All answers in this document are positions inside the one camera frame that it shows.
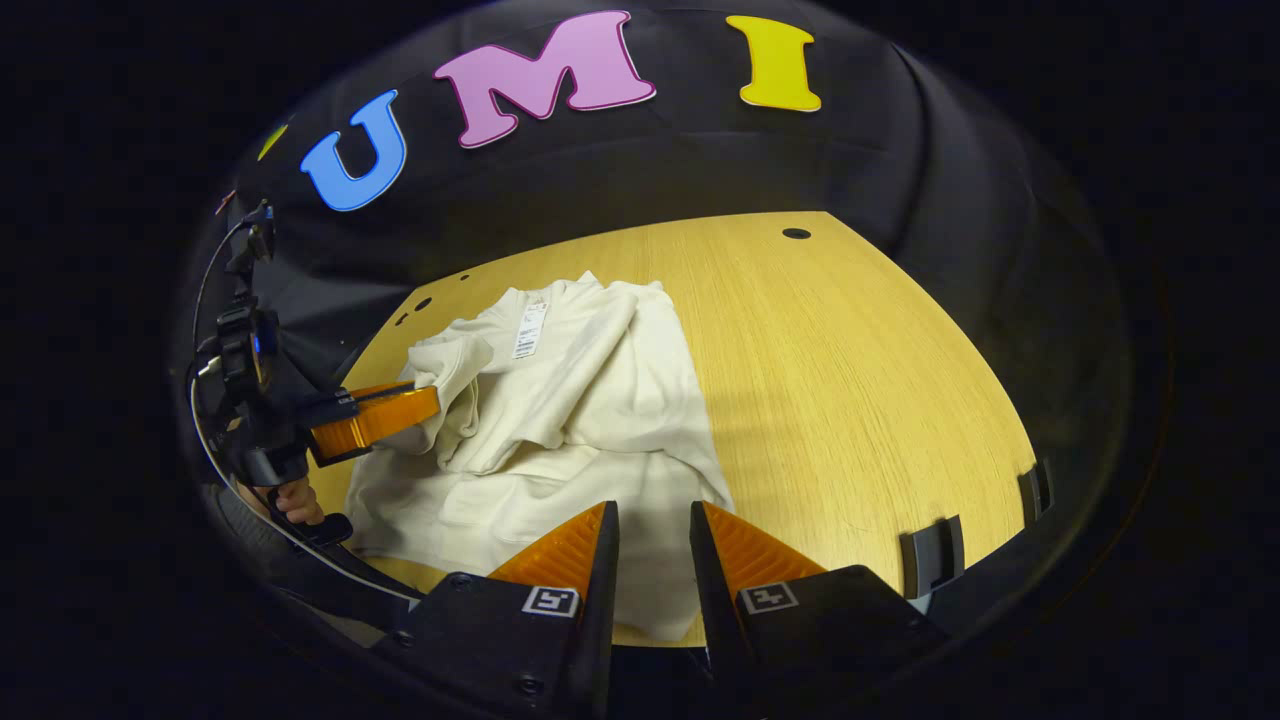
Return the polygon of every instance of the human hand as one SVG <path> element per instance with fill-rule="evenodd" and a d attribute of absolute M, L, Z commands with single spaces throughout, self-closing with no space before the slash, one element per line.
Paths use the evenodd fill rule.
<path fill-rule="evenodd" d="M 311 480 L 306 477 L 285 483 L 278 488 L 279 496 L 275 498 L 275 507 L 284 512 L 291 523 L 306 523 L 319 525 L 324 521 L 324 510 L 316 502 L 316 491 L 311 487 Z M 262 505 L 266 505 L 271 488 L 253 488 L 252 491 Z"/>

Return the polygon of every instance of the wooden table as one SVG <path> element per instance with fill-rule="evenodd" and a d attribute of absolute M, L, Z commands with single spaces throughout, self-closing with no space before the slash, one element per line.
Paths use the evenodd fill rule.
<path fill-rule="evenodd" d="M 822 211 L 628 228 L 440 278 L 388 318 L 344 386 L 394 380 L 410 345 L 508 287 L 585 270 L 605 286 L 662 281 L 737 514 L 819 565 L 867 565 L 901 592 L 901 533 L 959 514 L 972 565 L 1023 529 L 1016 478 L 1034 456 L 1004 388 L 919 286 Z M 321 505 L 340 510 L 351 462 L 312 466 L 311 478 Z M 444 575 L 398 559 L 370 564 L 422 591 Z M 622 625 L 614 642 L 705 643 L 701 619 L 680 643 Z"/>

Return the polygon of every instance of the pink letter m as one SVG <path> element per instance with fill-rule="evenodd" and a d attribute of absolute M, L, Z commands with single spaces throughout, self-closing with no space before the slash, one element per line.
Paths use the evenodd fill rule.
<path fill-rule="evenodd" d="M 556 109 L 564 73 L 573 73 L 568 106 L 600 110 L 653 97 L 652 82 L 640 79 L 622 24 L 631 19 L 623 10 L 604 10 L 570 18 L 556 26 L 543 54 L 530 60 L 497 45 L 485 45 L 458 55 L 435 70 L 449 78 L 458 95 L 467 129 L 458 137 L 462 147 L 480 147 L 516 129 L 515 115 L 498 110 L 497 92 L 521 110 L 545 120 Z"/>

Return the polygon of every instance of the finger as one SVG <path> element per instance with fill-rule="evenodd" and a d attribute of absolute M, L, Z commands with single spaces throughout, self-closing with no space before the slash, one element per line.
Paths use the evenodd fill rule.
<path fill-rule="evenodd" d="M 294 495 L 298 493 L 300 488 L 306 488 L 306 487 L 311 487 L 311 483 L 308 483 L 306 478 L 300 478 L 297 480 L 293 480 L 292 483 L 285 483 L 283 487 L 280 487 L 280 497 L 293 497 Z"/>
<path fill-rule="evenodd" d="M 280 509 L 282 512 L 288 512 L 289 510 L 298 510 L 300 507 L 306 507 L 308 503 L 315 502 L 316 491 L 306 488 L 301 492 L 294 492 L 289 497 L 280 497 L 276 500 L 275 506 Z"/>
<path fill-rule="evenodd" d="M 305 507 L 293 510 L 285 515 L 291 523 L 306 523 L 308 525 L 317 525 L 324 521 L 324 512 L 320 510 L 320 505 L 311 502 Z"/>

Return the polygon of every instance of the cable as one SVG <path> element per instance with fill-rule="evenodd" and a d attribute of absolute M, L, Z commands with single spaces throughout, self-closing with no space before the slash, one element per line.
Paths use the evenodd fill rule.
<path fill-rule="evenodd" d="M 210 361 L 210 364 L 205 366 L 205 370 L 207 370 L 211 365 L 212 365 L 212 361 Z M 289 542 L 297 544 L 298 547 L 301 547 L 302 550 L 307 551 L 307 553 L 310 553 L 312 557 L 315 557 L 320 562 L 324 562 L 325 565 L 328 565 L 335 573 L 346 577 L 349 580 L 355 580 L 355 582 L 357 582 L 357 583 L 360 583 L 362 585 L 367 585 L 370 588 L 374 588 L 375 591 L 381 591 L 381 592 L 384 592 L 387 594 L 392 594 L 392 596 L 396 596 L 396 597 L 398 597 L 401 600 L 406 600 L 406 601 L 408 601 L 408 609 L 410 610 L 413 610 L 415 607 L 417 607 L 417 603 L 419 603 L 417 598 L 408 597 L 407 594 L 401 594 L 401 593 L 398 593 L 396 591 L 384 588 L 383 585 L 379 585 L 378 583 L 372 583 L 372 582 L 366 580 L 366 579 L 364 579 L 364 578 L 361 578 L 358 575 L 353 575 L 353 574 L 348 573 L 346 569 L 343 569 L 343 568 L 338 566 L 337 564 L 334 564 L 328 557 L 325 557 L 321 552 L 319 552 L 315 548 L 312 548 L 310 546 L 310 543 L 306 543 L 306 542 L 300 543 L 297 541 L 297 538 L 294 538 L 288 532 L 285 532 L 284 528 L 276 525 L 270 519 L 268 519 L 266 516 L 264 516 L 262 512 L 260 512 L 256 507 L 253 507 L 253 505 L 251 505 L 247 500 L 244 500 L 244 496 L 242 496 L 239 492 L 236 491 L 236 486 L 233 484 L 233 480 L 228 479 L 227 474 L 223 473 L 223 468 L 218 464 L 218 460 L 214 459 L 212 451 L 209 450 L 209 442 L 205 441 L 205 432 L 200 427 L 200 418 L 196 415 L 196 382 L 197 380 L 198 380 L 198 378 L 193 378 L 191 380 L 191 421 L 196 425 L 196 437 L 200 438 L 200 446 L 205 448 L 205 455 L 209 457 L 209 461 L 214 465 L 214 470 L 218 471 L 218 477 L 221 478 L 223 484 L 227 486 L 227 489 L 229 489 L 232 492 L 232 495 L 234 495 L 236 498 L 239 500 L 241 503 L 243 503 L 244 507 L 247 507 L 250 510 L 250 512 L 257 515 L 257 518 L 261 519 L 268 525 L 270 525 L 271 529 L 274 529 L 275 532 L 278 532 L 282 536 L 284 536 L 284 538 L 287 541 L 289 541 Z"/>
<path fill-rule="evenodd" d="M 205 299 L 205 286 L 209 284 L 209 273 L 214 270 L 214 263 L 218 261 L 218 255 L 223 251 L 223 246 L 230 241 L 232 236 L 244 229 L 246 224 L 247 223 L 244 220 L 236 223 L 236 227 L 233 227 L 230 232 L 223 237 L 223 241 L 218 243 L 218 247 L 214 250 L 214 256 L 209 259 L 209 266 L 205 268 L 205 278 L 200 281 L 200 292 L 196 293 L 196 314 L 191 318 L 191 352 L 193 355 L 198 352 L 197 348 L 200 347 L 200 304 Z"/>

